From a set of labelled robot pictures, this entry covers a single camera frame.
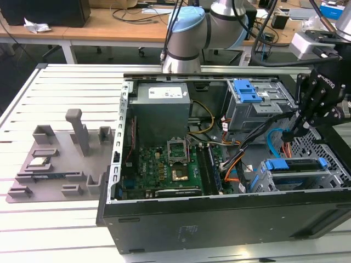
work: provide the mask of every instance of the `white paper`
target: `white paper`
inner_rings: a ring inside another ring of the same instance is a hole
[[[142,13],[143,14],[170,14],[173,11],[173,9],[167,9],[167,8],[143,8]]]
[[[38,32],[46,32],[51,30],[48,24],[35,24],[31,21],[28,21],[27,19],[24,19],[24,21],[26,23],[24,27],[34,34],[38,34]]]
[[[151,87],[149,88],[149,99],[181,99],[181,87]]]
[[[268,13],[266,10],[264,9],[257,9],[257,14],[256,14],[256,17],[257,18],[265,18],[265,16],[267,16]]]

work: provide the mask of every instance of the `blue cable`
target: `blue cable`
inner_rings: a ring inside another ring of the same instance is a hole
[[[280,158],[280,155],[275,150],[275,148],[274,148],[274,146],[272,144],[271,138],[270,138],[270,135],[271,135],[272,132],[281,132],[282,133],[282,132],[284,132],[284,130],[281,129],[281,128],[274,128],[274,129],[270,130],[269,133],[267,134],[267,145],[268,145],[268,148],[271,150],[271,152],[274,154],[274,156],[276,158]]]

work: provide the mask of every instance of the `desk leg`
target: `desk leg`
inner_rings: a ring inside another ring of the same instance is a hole
[[[244,46],[242,50],[239,66],[247,67],[249,65],[251,60],[251,49],[252,49],[251,46]]]
[[[114,59],[114,55],[112,53],[112,47],[106,47],[106,50],[107,50],[107,58],[109,60]]]
[[[10,44],[10,43],[1,43],[0,45],[4,49],[4,51],[6,51],[6,53],[9,56],[14,56],[16,54],[15,51],[13,50],[13,48],[12,48],[12,44]]]
[[[76,54],[73,46],[71,46],[71,43],[64,43],[61,46],[62,50],[64,51],[67,64],[77,64]]]

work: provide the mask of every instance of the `sticker label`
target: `sticker label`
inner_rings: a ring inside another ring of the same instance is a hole
[[[258,92],[257,95],[258,96],[262,96],[262,97],[268,97],[268,93],[267,92]]]
[[[253,171],[253,168],[252,168],[252,165],[250,164],[250,165],[248,165],[248,166],[246,167],[246,169],[245,169],[244,172],[248,173],[248,172],[251,172],[251,171]]]
[[[246,192],[245,186],[242,185],[242,183],[239,183],[239,190],[240,190],[242,193],[245,193],[245,192]]]
[[[181,87],[151,87],[149,88],[149,99],[181,99]]]
[[[228,123],[223,122],[222,123],[222,129],[227,132],[228,131]]]

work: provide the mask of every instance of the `aluminum profile table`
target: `aluminum profile table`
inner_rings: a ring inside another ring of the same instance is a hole
[[[203,67],[203,72],[289,73],[306,68]],[[121,256],[106,227],[96,227],[98,201],[8,204],[5,196],[33,143],[38,124],[71,130],[68,108],[81,108],[88,129],[114,125],[123,73],[159,66],[47,65],[37,68],[0,118],[0,262],[350,262],[351,221],[320,239]],[[235,219],[228,219],[234,224]]]

